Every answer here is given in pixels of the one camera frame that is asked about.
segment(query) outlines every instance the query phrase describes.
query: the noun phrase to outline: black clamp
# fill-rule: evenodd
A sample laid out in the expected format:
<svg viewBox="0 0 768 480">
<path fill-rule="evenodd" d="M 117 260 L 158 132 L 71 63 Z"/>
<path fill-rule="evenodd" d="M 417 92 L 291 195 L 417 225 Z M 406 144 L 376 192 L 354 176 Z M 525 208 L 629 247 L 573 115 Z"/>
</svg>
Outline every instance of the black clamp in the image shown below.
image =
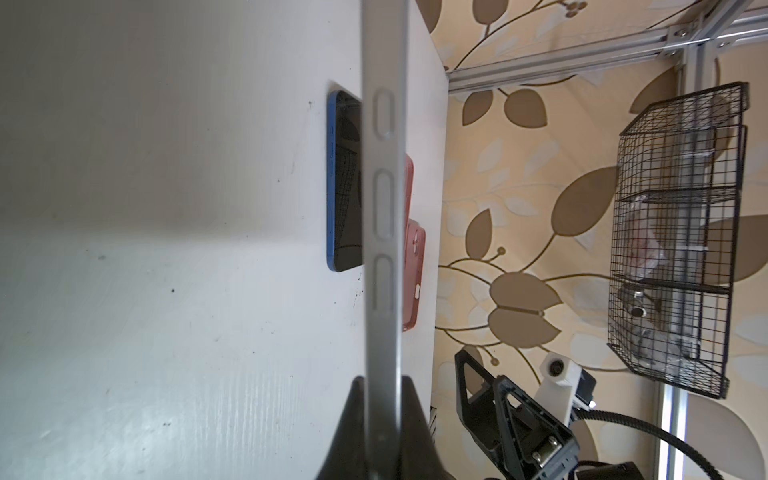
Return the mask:
<svg viewBox="0 0 768 480">
<path fill-rule="evenodd" d="M 560 479 L 576 468 L 579 446 L 567 426 L 506 376 L 494 378 L 465 350 L 454 358 L 458 417 L 507 480 Z M 465 366 L 484 380 L 471 398 Z"/>
</svg>

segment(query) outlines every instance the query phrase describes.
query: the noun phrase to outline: red smartphone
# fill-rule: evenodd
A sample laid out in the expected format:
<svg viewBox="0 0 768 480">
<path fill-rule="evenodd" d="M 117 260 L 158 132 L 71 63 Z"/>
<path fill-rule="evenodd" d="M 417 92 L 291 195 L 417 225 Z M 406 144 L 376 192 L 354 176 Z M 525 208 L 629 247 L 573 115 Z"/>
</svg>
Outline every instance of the red smartphone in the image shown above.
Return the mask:
<svg viewBox="0 0 768 480">
<path fill-rule="evenodd" d="M 402 331 L 413 328 L 419 314 L 426 232 L 415 220 L 406 228 L 406 264 L 402 272 Z"/>
</svg>

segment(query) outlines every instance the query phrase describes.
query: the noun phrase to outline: wire basket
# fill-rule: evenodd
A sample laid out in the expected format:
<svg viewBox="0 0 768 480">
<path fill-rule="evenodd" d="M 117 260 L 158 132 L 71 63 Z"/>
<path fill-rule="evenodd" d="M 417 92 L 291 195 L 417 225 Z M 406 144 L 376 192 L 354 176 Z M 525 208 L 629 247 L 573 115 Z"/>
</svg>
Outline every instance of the wire basket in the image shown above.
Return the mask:
<svg viewBox="0 0 768 480">
<path fill-rule="evenodd" d="M 619 141 L 608 345 L 632 372 L 713 398 L 728 387 L 748 87 L 652 104 Z"/>
</svg>

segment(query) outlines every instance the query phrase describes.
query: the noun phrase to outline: plastic bag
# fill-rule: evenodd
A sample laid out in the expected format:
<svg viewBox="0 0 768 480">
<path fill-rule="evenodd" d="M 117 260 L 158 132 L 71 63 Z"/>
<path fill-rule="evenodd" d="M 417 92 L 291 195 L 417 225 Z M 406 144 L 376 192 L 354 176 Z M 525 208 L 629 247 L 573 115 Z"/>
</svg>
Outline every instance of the plastic bag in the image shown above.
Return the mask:
<svg viewBox="0 0 768 480">
<path fill-rule="evenodd" d="M 679 338 L 678 335 L 659 331 L 653 323 L 643 318 L 632 325 L 629 347 L 643 367 L 675 377 L 679 374 L 683 359 Z"/>
<path fill-rule="evenodd" d="M 639 197 L 632 202 L 621 221 L 624 241 L 625 273 L 634 280 L 642 280 L 664 259 L 664 251 L 648 218 L 648 205 Z"/>
</svg>

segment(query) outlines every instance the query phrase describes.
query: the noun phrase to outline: white tabletop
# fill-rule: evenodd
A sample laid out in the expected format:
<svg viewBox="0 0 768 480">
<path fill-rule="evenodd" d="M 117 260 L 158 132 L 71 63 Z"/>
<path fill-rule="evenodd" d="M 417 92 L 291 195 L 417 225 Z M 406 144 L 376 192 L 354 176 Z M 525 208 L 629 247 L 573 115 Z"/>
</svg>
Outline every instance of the white tabletop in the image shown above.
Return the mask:
<svg viewBox="0 0 768 480">
<path fill-rule="evenodd" d="M 44 2 L 0 19 L 0 478 L 313 478 L 363 371 L 328 270 L 328 93 L 359 0 Z M 403 367 L 429 410 L 448 84 L 409 29 Z"/>
</svg>

